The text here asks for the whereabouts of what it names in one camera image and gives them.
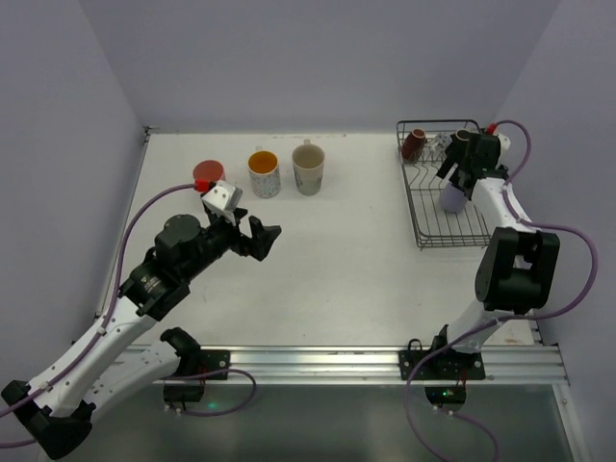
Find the lavender cup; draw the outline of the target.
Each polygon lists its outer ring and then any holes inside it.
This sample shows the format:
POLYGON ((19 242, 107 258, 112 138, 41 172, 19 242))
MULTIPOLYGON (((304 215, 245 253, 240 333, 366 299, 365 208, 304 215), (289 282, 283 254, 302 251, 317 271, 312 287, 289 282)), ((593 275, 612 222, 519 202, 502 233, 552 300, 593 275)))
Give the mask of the lavender cup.
POLYGON ((463 189, 458 185, 447 182, 439 196, 440 207, 447 213, 459 214, 468 203, 468 198, 463 189))

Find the white patterned mug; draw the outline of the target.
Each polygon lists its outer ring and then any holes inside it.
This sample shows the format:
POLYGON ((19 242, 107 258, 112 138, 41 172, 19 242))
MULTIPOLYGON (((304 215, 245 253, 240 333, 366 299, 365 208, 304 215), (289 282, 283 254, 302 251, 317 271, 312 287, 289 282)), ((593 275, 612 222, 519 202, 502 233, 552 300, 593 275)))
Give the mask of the white patterned mug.
POLYGON ((277 156, 263 149, 255 148, 247 161, 251 188, 259 198, 276 197, 281 191, 281 179, 277 156))

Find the black wire dish rack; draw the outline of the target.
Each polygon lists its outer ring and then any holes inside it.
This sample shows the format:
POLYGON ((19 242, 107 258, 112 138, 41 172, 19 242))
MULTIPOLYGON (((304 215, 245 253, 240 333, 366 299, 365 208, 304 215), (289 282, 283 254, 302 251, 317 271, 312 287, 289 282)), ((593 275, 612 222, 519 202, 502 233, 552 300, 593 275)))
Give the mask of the black wire dish rack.
MULTIPOLYGON (((423 129, 428 141, 442 132, 450 135, 459 129, 478 132, 480 125, 471 118, 401 120, 397 124, 398 150, 415 128, 423 129)), ((436 172, 444 159, 445 152, 434 157, 426 144, 417 162, 399 159, 417 247, 485 246, 491 234, 475 205, 468 203, 459 214, 447 213, 440 207, 439 196, 448 179, 437 177, 436 172)))

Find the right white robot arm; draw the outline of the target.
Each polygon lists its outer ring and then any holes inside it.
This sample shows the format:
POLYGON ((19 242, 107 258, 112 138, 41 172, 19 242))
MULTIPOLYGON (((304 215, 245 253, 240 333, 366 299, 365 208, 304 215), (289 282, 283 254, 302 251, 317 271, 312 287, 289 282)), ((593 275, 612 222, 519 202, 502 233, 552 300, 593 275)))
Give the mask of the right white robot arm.
POLYGON ((475 300, 434 337, 432 351, 477 354, 503 324, 548 301, 560 240, 536 228, 524 211, 500 162, 503 152, 501 137, 459 130, 437 171, 475 205, 491 238, 475 274, 475 300))

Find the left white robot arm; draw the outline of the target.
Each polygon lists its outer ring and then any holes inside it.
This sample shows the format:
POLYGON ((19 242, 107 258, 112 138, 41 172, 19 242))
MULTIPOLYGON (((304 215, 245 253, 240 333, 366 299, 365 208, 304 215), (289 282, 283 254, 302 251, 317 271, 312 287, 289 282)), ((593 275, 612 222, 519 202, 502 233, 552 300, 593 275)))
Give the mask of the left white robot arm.
POLYGON ((278 225, 249 219, 244 235, 238 221, 210 213, 208 226, 192 215, 167 220, 143 262, 120 286, 109 318, 101 318, 46 371, 13 380, 1 392, 11 412, 53 460, 69 455, 89 436, 104 410, 163 377, 198 370, 200 346, 179 327, 166 330, 158 344, 120 367, 116 358, 161 321, 190 293, 191 282, 227 251, 264 260, 281 234, 278 225))

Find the beige patterned mug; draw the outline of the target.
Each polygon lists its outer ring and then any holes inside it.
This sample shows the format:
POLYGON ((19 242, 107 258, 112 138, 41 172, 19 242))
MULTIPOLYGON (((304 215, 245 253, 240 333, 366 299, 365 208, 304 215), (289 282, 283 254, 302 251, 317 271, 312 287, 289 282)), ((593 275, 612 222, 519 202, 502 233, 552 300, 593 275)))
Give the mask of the beige patterned mug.
POLYGON ((295 185, 301 194, 312 196, 321 190, 324 161, 324 151, 309 140, 293 151, 295 185))

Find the clear glass cup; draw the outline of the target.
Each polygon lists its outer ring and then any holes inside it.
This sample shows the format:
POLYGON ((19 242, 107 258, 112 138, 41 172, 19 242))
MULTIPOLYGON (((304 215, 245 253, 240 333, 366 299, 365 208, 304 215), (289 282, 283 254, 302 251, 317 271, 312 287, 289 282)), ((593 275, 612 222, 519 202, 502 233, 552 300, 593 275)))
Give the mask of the clear glass cup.
POLYGON ((441 156, 451 144, 450 134, 442 132, 426 142, 429 153, 434 157, 441 156))

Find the pink plastic cup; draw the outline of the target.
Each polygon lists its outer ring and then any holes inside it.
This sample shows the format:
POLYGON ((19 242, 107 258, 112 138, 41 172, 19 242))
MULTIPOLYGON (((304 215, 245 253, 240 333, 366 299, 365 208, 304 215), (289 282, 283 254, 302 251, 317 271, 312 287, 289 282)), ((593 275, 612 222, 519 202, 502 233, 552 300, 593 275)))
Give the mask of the pink plastic cup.
POLYGON ((225 180, 225 169, 217 160, 205 160, 193 168, 192 176, 195 182, 217 182, 225 180))

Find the brown ceramic cup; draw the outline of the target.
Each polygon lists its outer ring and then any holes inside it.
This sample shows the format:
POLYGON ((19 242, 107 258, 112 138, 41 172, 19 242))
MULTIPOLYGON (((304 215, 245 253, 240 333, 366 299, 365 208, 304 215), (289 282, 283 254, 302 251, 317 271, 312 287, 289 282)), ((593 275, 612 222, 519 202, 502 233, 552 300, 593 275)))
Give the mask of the brown ceramic cup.
POLYGON ((417 162, 423 154, 425 143, 425 131, 420 128, 413 129, 403 142, 402 158, 409 163, 417 162))

